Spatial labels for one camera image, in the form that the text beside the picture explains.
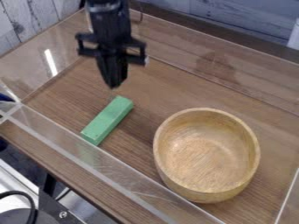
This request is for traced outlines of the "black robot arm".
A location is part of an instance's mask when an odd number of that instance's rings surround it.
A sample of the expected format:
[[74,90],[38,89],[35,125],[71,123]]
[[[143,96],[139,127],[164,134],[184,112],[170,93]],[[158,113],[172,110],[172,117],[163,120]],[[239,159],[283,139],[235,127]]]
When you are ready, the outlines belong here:
[[90,32],[79,32],[78,53],[96,59],[107,86],[119,88],[130,64],[146,65],[146,42],[132,37],[128,0],[87,0]]

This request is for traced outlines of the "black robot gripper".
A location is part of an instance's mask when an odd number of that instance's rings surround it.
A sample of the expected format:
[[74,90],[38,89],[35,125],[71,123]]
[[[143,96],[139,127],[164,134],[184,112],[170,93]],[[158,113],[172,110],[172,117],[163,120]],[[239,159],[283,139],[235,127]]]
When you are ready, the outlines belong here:
[[[96,57],[104,82],[119,88],[127,79],[127,62],[146,65],[146,42],[132,37],[127,3],[87,3],[86,12],[91,31],[75,35],[79,55]],[[116,56],[114,76],[110,56]]]

